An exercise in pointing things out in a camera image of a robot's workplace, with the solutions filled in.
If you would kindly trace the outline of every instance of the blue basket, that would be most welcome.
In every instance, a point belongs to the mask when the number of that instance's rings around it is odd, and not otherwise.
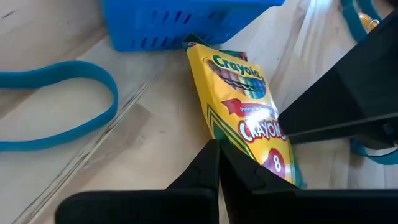
[[[181,48],[193,32],[210,45],[229,40],[257,16],[284,0],[103,0],[116,50]]]

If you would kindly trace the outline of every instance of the crayola box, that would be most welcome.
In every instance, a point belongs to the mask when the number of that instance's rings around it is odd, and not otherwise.
[[[185,48],[212,136],[228,139],[274,174],[301,187],[300,171],[260,66],[245,61],[244,53],[220,52],[190,39]]]

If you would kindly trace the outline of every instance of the wooden table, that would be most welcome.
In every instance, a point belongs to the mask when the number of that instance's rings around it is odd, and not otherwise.
[[[95,0],[0,5],[2,70],[78,58],[107,69],[120,92],[118,115],[106,127],[46,151],[0,153],[1,223],[52,223],[59,202],[82,190],[162,189],[209,140],[184,51],[115,52]],[[383,16],[391,11],[382,1],[377,7]],[[338,1],[288,0],[220,48],[247,51],[283,111],[354,45]],[[84,79],[0,90],[0,139],[59,133],[110,104],[105,87]],[[346,140],[294,148],[309,188],[398,187],[396,166],[350,155]],[[227,223],[223,200],[220,208],[220,223]]]

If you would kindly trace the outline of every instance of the colored crayon illustration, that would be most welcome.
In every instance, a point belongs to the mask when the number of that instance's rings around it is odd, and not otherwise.
[[[207,61],[208,66],[230,87],[252,99],[261,99],[266,95],[266,83],[257,78],[238,75],[228,69],[220,68],[213,61]]]

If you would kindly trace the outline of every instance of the number 8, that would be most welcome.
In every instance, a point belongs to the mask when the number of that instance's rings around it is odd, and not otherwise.
[[[282,165],[280,164],[279,157],[277,155],[274,155],[274,162],[276,171],[280,172],[282,170]]]

